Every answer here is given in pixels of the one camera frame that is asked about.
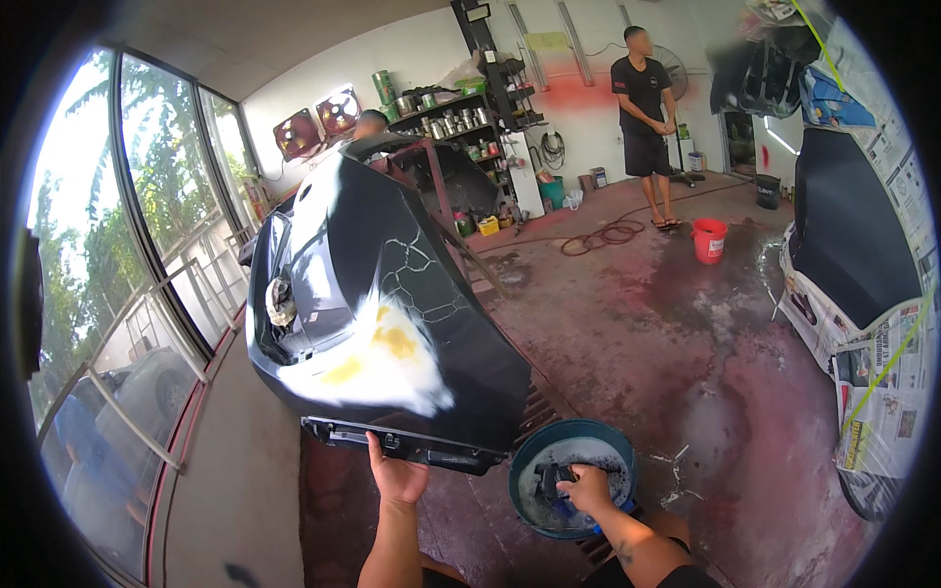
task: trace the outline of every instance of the yellow container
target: yellow container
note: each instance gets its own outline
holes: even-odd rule
[[[480,231],[480,234],[484,235],[485,237],[487,235],[492,235],[493,233],[500,230],[498,222],[499,221],[497,220],[496,216],[488,216],[487,218],[484,218],[479,223],[477,223],[477,230]]]

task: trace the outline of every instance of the soap foam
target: soap foam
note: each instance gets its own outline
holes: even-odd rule
[[[536,526],[550,531],[583,531],[595,526],[595,520],[578,511],[566,498],[566,505],[574,513],[566,517],[552,508],[549,501],[541,494],[535,495],[542,482],[542,476],[535,473],[536,466],[549,464],[567,466],[570,464],[591,464],[603,469],[616,470],[608,473],[608,490],[614,504],[620,506],[630,496],[630,476],[624,459],[608,443],[594,437],[573,437],[556,441],[536,454],[519,475],[519,501],[523,513]]]

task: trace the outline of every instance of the yellow-green tape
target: yellow-green tape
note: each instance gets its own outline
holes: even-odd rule
[[[894,354],[892,354],[892,359],[890,359],[888,361],[888,364],[885,365],[885,367],[882,370],[882,373],[880,373],[876,377],[876,379],[872,380],[872,383],[869,384],[869,388],[866,390],[866,393],[863,394],[862,400],[859,401],[859,404],[856,405],[856,408],[854,408],[853,412],[850,413],[850,418],[847,419],[845,422],[843,422],[843,427],[839,431],[839,435],[841,437],[843,437],[843,435],[846,434],[846,427],[848,427],[850,423],[853,422],[853,419],[856,418],[856,415],[859,414],[859,409],[862,408],[863,405],[866,403],[866,401],[869,399],[869,395],[872,394],[872,391],[876,388],[876,386],[879,385],[879,382],[882,382],[882,379],[888,373],[889,368],[895,365],[895,362],[899,360],[899,358],[901,357],[901,350],[904,349],[908,345],[908,342],[911,341],[912,337],[914,337],[915,333],[917,333],[918,328],[921,326],[921,321],[923,321],[925,318],[925,313],[928,310],[928,305],[932,303],[932,298],[934,297],[935,287],[937,287],[937,282],[932,284],[932,288],[928,291],[927,294],[925,294],[924,299],[921,301],[921,309],[918,311],[918,318],[916,318],[915,324],[912,325],[912,328],[908,329],[908,334],[905,335],[905,339],[902,340],[899,348],[895,351]]]
[[[845,92],[846,90],[843,89],[843,81],[839,79],[839,73],[837,73],[837,67],[833,65],[833,59],[831,59],[830,54],[827,53],[826,45],[823,43],[821,36],[817,33],[817,29],[814,28],[813,24],[811,24],[810,19],[807,18],[807,15],[804,12],[804,9],[801,8],[801,5],[797,4],[797,0],[790,1],[794,4],[794,7],[797,8],[797,11],[801,13],[801,18],[803,18],[804,22],[807,23],[807,26],[810,27],[810,32],[814,34],[814,39],[817,40],[817,43],[820,45],[821,49],[823,49],[823,56],[826,58],[826,62],[830,65],[830,71],[832,71],[833,76],[837,78],[837,86],[839,87],[839,91]]]

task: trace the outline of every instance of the plastic bag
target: plastic bag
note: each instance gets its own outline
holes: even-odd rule
[[[573,211],[579,210],[579,206],[582,204],[582,199],[584,199],[585,193],[582,190],[572,190],[568,193],[568,196],[562,199],[562,205],[567,206]]]
[[[447,75],[441,78],[441,81],[438,82],[438,85],[441,87],[457,88],[458,80],[466,80],[468,78],[480,76],[480,71],[477,69],[479,65],[480,50],[474,49],[473,53],[470,54],[470,59],[461,61],[460,65],[449,71]]]

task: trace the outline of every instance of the flip-flops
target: flip-flops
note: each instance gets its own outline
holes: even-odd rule
[[[676,220],[676,219],[674,218],[674,219],[673,219],[673,222],[670,222],[669,220],[663,220],[663,222],[662,222],[661,224],[657,224],[657,223],[654,222],[654,220],[651,218],[651,219],[650,219],[650,224],[653,225],[654,229],[656,229],[656,230],[671,230],[671,229],[675,229],[676,227],[682,225],[683,223],[680,222],[679,220]]]

